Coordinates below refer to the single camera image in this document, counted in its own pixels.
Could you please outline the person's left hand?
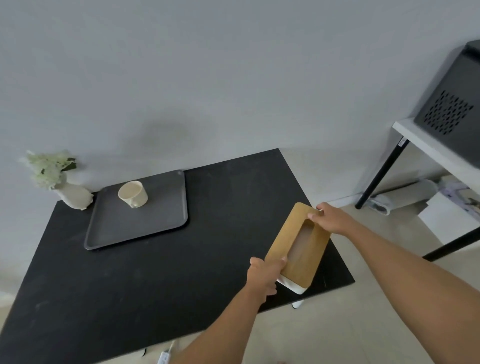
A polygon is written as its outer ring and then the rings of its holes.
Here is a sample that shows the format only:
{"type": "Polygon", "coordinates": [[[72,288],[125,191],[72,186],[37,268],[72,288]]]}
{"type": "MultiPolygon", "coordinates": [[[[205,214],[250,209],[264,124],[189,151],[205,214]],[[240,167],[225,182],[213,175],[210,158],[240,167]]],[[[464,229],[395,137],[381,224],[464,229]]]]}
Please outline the person's left hand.
{"type": "Polygon", "coordinates": [[[265,261],[258,257],[251,257],[249,260],[250,266],[247,271],[245,290],[260,304],[263,304],[268,296],[277,293],[276,282],[281,271],[274,269],[274,260],[265,261]]]}

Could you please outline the person's right hand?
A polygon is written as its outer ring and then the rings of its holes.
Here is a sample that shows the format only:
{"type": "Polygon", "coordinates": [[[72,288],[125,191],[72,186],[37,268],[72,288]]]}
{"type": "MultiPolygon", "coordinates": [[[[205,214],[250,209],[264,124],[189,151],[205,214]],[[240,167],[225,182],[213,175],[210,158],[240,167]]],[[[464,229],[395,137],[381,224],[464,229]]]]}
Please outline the person's right hand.
{"type": "Polygon", "coordinates": [[[321,221],[313,221],[313,223],[331,234],[348,236],[357,226],[357,221],[354,218],[327,202],[321,202],[318,204],[316,206],[316,211],[323,211],[324,217],[321,221]]]}

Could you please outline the white tissue box wooden lid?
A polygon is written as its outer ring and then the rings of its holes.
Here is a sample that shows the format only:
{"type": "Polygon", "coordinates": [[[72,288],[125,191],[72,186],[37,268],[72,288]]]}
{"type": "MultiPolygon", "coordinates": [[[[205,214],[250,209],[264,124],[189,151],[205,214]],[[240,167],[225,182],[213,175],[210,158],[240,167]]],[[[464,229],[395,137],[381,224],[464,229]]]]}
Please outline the white tissue box wooden lid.
{"type": "Polygon", "coordinates": [[[277,282],[297,295],[311,286],[331,237],[330,232],[309,219],[310,214],[321,213],[297,202],[264,259],[286,258],[277,282]]]}

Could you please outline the person's right forearm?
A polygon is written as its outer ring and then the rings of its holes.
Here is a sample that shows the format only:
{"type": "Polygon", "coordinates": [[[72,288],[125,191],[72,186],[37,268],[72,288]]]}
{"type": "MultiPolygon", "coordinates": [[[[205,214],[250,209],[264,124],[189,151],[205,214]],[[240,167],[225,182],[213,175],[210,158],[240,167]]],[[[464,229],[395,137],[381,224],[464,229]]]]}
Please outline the person's right forearm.
{"type": "Polygon", "coordinates": [[[357,248],[435,364],[480,364],[480,291],[351,218],[332,231],[357,248]]]}

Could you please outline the person's left forearm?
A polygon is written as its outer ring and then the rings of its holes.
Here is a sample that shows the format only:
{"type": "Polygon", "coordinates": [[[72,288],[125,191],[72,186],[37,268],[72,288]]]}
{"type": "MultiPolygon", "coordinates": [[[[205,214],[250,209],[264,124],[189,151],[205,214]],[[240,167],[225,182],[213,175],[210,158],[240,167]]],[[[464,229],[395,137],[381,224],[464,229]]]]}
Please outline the person's left forearm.
{"type": "Polygon", "coordinates": [[[246,284],[207,330],[175,355],[170,364],[242,364],[267,288],[246,284]]]}

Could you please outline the white cylindrical appliance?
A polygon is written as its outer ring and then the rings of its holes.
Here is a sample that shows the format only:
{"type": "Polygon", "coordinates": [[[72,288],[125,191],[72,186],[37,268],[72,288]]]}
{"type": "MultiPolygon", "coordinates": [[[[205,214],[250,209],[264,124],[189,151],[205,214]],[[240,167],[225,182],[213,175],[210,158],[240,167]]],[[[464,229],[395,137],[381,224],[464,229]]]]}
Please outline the white cylindrical appliance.
{"type": "Polygon", "coordinates": [[[422,179],[410,185],[370,197],[365,206],[383,216],[387,216],[393,210],[431,199],[438,190],[434,181],[422,179]]]}

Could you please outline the white table with black legs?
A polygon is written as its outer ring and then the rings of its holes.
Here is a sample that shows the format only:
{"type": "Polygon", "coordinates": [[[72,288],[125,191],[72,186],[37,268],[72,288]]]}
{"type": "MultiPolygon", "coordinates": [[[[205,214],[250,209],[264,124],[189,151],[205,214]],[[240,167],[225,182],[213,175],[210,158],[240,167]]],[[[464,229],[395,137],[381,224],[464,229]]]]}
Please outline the white table with black legs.
{"type": "MultiPolygon", "coordinates": [[[[409,143],[415,145],[419,150],[441,165],[441,167],[445,168],[453,176],[480,195],[480,169],[473,167],[459,155],[430,136],[426,131],[416,125],[412,118],[395,121],[392,129],[399,133],[401,138],[396,141],[394,148],[387,154],[387,157],[383,160],[375,176],[359,196],[355,203],[356,209],[361,209],[364,206],[367,199],[373,194],[409,143]]],[[[424,255],[423,258],[429,262],[435,262],[478,241],[480,241],[480,227],[429,252],[424,255]]]]}

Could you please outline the patterned packet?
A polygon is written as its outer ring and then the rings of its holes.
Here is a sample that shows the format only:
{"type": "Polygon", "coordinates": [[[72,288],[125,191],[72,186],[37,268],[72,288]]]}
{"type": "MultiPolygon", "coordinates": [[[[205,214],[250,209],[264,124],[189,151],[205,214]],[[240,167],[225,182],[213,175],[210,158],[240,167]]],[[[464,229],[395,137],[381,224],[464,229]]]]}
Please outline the patterned packet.
{"type": "Polygon", "coordinates": [[[442,176],[439,192],[480,223],[480,194],[453,175],[442,176]]]}

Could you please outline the dark grey rectangular tray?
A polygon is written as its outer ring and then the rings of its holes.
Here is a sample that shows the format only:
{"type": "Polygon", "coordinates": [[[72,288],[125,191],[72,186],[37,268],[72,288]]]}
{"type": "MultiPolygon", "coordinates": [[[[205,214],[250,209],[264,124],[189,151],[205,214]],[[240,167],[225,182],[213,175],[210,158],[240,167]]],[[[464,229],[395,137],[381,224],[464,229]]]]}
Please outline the dark grey rectangular tray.
{"type": "Polygon", "coordinates": [[[97,193],[83,243],[86,250],[120,244],[185,225],[188,207],[183,170],[138,181],[148,195],[148,202],[139,208],[129,207],[118,197],[118,191],[125,183],[107,186],[97,193]]]}

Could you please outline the cream ceramic cup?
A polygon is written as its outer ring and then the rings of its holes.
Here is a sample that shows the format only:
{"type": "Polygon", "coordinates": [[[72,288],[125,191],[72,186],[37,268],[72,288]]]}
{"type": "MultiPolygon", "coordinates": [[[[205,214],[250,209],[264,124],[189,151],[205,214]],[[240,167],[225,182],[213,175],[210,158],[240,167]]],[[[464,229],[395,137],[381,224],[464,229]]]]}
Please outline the cream ceramic cup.
{"type": "Polygon", "coordinates": [[[148,194],[143,184],[138,180],[132,180],[122,185],[117,196],[134,209],[140,208],[148,202],[148,194]]]}

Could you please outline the black perforated metal case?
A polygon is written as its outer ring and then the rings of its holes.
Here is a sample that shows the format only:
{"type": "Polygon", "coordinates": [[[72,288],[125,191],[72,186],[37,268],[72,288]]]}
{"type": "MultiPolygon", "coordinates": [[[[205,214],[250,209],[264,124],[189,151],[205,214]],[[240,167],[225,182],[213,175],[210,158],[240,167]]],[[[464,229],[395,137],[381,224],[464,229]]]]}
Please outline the black perforated metal case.
{"type": "Polygon", "coordinates": [[[480,39],[465,44],[414,124],[480,169],[480,39]]]}

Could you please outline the white ceramic vase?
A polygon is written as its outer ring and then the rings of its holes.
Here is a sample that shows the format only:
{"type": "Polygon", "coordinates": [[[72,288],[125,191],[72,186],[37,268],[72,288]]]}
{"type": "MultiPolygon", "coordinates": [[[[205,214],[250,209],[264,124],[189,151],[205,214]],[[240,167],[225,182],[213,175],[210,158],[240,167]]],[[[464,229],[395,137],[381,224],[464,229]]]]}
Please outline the white ceramic vase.
{"type": "Polygon", "coordinates": [[[69,183],[66,173],[60,174],[59,183],[52,191],[70,208],[76,210],[86,210],[92,203],[94,196],[85,187],[78,184],[69,183]]]}

